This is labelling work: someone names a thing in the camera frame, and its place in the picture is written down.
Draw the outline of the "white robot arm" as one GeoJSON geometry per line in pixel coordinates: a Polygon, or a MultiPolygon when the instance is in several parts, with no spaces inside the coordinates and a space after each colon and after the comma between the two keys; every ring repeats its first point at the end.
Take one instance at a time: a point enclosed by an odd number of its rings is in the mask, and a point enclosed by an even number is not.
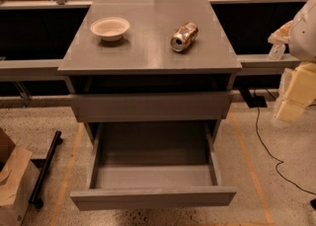
{"type": "Polygon", "coordinates": [[[273,45],[269,59],[281,59],[288,45],[290,55],[300,60],[295,69],[284,70],[279,83],[272,124],[284,127],[316,100],[316,0],[308,0],[268,42],[273,45]]]}

